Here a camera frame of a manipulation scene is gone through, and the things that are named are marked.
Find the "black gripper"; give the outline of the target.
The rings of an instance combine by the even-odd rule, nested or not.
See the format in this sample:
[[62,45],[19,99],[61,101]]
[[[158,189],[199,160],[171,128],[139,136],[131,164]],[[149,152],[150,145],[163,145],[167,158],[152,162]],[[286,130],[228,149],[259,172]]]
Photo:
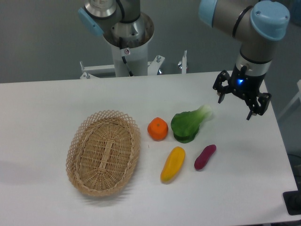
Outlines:
[[232,93],[235,96],[246,100],[249,107],[247,120],[252,116],[262,116],[267,111],[272,95],[270,93],[259,93],[259,88],[266,74],[260,76],[250,76],[235,65],[231,76],[226,70],[221,71],[213,84],[213,89],[217,91],[220,104],[226,94]]

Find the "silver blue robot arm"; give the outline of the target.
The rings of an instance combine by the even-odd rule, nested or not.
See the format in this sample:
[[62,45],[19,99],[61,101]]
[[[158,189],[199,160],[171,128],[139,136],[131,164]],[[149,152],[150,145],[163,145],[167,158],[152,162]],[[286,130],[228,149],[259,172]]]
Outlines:
[[[78,11],[82,24],[111,46],[117,77],[155,75],[163,62],[148,63],[148,43],[154,34],[152,20],[138,0],[87,0]],[[232,73],[220,72],[213,88],[219,101],[231,93],[243,99],[249,115],[263,115],[271,94],[259,91],[290,20],[289,10],[270,0],[203,0],[201,21],[242,43]]]

